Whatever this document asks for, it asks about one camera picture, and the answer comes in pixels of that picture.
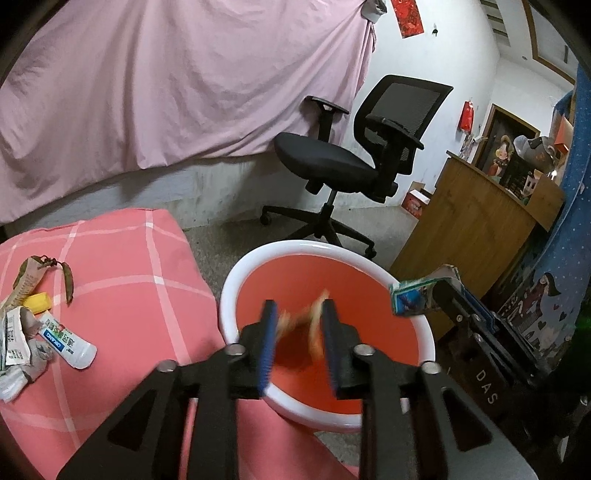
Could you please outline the wooden cabinet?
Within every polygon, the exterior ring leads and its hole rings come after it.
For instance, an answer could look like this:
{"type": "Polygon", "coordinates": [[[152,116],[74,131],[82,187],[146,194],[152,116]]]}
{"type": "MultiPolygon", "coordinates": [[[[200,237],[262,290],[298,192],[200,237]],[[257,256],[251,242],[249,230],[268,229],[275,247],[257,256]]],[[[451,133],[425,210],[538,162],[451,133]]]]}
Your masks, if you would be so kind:
{"type": "Polygon", "coordinates": [[[506,272],[537,227],[549,231],[565,192],[543,177],[528,204],[453,153],[433,197],[394,259],[394,278],[424,277],[444,264],[460,272],[464,285],[482,298],[506,272]]]}

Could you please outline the green toothpaste box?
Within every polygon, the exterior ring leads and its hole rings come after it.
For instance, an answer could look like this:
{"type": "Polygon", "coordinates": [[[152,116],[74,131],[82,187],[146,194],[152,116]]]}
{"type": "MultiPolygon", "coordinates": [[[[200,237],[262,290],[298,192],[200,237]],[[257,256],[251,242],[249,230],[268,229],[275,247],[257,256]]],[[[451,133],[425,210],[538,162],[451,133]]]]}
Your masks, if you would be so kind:
{"type": "Polygon", "coordinates": [[[425,277],[392,283],[389,286],[393,314],[400,317],[422,315],[438,308],[433,296],[435,285],[448,282],[454,287],[461,287],[459,270],[450,264],[444,264],[425,277]]]}

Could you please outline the red paper wall decoration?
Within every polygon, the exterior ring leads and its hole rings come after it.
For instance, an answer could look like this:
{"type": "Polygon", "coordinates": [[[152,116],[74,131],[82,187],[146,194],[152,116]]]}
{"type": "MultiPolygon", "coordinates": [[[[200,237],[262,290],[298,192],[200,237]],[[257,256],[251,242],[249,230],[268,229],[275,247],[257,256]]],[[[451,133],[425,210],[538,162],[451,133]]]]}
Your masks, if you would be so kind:
{"type": "Polygon", "coordinates": [[[391,3],[403,38],[424,33],[421,15],[415,0],[392,0],[391,3]]]}

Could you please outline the pink hanging sheet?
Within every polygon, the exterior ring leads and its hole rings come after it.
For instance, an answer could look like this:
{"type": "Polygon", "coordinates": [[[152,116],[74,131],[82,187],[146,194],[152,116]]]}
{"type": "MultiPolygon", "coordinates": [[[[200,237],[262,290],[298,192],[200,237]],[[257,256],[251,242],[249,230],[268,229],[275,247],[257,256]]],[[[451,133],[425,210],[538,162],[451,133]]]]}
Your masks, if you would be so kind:
{"type": "Polygon", "coordinates": [[[1,86],[1,219],[190,158],[307,133],[344,107],[376,43],[358,1],[70,1],[1,86]]]}

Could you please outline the red hanging ornament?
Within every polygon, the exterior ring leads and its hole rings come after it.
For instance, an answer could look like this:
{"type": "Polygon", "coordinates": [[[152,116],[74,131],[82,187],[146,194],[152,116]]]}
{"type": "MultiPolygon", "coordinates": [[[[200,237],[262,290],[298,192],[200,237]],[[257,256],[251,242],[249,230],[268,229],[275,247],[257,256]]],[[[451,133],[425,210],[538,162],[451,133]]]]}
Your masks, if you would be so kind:
{"type": "Polygon", "coordinates": [[[466,134],[470,134],[474,124],[475,109],[472,101],[466,101],[463,105],[459,119],[458,129],[466,134]]]}

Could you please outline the white toothpaste tube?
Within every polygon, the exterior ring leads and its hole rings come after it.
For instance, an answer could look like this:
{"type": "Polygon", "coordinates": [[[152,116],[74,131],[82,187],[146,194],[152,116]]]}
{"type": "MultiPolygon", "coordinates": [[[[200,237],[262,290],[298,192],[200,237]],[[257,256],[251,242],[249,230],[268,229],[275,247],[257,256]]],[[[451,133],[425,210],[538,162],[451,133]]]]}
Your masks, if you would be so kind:
{"type": "Polygon", "coordinates": [[[97,354],[97,347],[61,324],[49,311],[40,317],[40,336],[77,370],[88,368],[97,354]]]}

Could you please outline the black office chair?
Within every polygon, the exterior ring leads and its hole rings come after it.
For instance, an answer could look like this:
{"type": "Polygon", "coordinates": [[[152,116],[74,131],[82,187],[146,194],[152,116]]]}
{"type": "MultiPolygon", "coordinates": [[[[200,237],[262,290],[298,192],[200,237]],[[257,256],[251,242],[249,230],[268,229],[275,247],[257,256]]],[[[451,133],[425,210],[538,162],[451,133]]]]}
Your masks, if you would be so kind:
{"type": "Polygon", "coordinates": [[[421,139],[452,91],[449,85],[429,80],[400,75],[383,77],[353,119],[353,138],[370,154],[370,163],[329,141],[335,115],[349,111],[320,97],[305,98],[320,108],[318,137],[281,132],[273,139],[273,148],[287,170],[307,181],[308,192],[315,195],[327,186],[329,199],[318,212],[263,206],[260,223],[269,225],[273,214],[301,221],[303,226],[288,239],[314,236],[341,246],[339,237],[344,235],[365,244],[365,257],[374,259],[375,242],[332,217],[335,197],[339,193],[361,193],[381,204],[393,197],[398,191],[397,177],[413,172],[415,155],[425,148],[421,139]]]}

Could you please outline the red cardboard box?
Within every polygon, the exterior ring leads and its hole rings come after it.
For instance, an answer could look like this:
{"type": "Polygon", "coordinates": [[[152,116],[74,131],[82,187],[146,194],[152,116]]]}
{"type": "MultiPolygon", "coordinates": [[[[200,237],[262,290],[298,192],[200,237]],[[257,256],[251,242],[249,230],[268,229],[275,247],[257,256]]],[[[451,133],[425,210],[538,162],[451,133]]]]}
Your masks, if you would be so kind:
{"type": "Polygon", "coordinates": [[[433,194],[425,189],[425,184],[413,181],[402,202],[402,208],[416,219],[420,219],[429,205],[433,194]]]}

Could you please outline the yellow small wrapper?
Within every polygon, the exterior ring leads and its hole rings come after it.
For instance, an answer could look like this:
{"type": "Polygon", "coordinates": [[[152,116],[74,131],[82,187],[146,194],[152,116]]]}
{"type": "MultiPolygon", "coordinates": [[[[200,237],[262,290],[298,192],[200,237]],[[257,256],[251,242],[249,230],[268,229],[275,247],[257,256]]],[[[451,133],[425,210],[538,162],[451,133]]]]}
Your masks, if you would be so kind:
{"type": "Polygon", "coordinates": [[[36,293],[25,298],[22,306],[30,310],[33,315],[39,315],[52,308],[52,298],[46,292],[36,293]]]}

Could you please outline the white paper wrapper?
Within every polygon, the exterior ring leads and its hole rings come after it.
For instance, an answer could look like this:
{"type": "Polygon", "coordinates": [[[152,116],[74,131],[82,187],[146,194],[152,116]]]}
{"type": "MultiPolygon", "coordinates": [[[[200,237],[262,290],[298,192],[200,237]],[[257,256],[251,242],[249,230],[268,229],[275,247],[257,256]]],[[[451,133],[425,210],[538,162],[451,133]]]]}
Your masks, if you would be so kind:
{"type": "Polygon", "coordinates": [[[53,360],[53,350],[38,337],[41,322],[26,307],[8,311],[1,320],[1,401],[14,401],[53,360]]]}

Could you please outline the framed figure picture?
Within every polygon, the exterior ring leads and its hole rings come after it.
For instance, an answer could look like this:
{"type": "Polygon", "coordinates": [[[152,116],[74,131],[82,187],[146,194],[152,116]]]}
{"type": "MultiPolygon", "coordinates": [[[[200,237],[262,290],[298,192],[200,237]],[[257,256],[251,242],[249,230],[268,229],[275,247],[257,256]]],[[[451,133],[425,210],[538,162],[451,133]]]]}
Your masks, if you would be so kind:
{"type": "Polygon", "coordinates": [[[533,169],[518,155],[515,140],[520,136],[533,139],[539,135],[539,129],[493,104],[473,164],[500,186],[522,198],[533,169]]]}

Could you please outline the beige paper packet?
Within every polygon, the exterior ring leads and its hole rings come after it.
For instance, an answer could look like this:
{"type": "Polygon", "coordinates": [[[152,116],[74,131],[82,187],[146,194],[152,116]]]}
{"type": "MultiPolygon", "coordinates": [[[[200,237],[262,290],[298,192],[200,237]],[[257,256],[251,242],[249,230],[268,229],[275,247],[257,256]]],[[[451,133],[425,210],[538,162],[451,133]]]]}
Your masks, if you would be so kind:
{"type": "Polygon", "coordinates": [[[4,318],[8,311],[23,304],[40,283],[47,268],[47,261],[40,256],[30,256],[21,264],[13,282],[13,290],[1,305],[1,318],[4,318]]]}

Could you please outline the red white plastic basin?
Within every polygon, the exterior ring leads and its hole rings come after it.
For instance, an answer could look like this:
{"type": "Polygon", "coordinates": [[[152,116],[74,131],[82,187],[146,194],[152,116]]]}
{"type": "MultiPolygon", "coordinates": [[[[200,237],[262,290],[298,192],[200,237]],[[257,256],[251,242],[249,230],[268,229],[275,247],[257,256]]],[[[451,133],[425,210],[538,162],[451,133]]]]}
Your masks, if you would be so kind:
{"type": "MultiPolygon", "coordinates": [[[[382,267],[342,247],[288,240],[246,253],[226,277],[219,323],[226,343],[259,321],[266,301],[279,314],[300,319],[315,302],[332,301],[339,322],[356,328],[359,342],[394,361],[418,366],[436,358],[435,341],[426,317],[400,317],[391,305],[398,282],[382,267]]],[[[284,418],[314,430],[356,432],[362,423],[358,400],[338,400],[329,369],[335,358],[325,344],[338,334],[327,321],[297,326],[276,344],[266,404],[284,418]]]]}

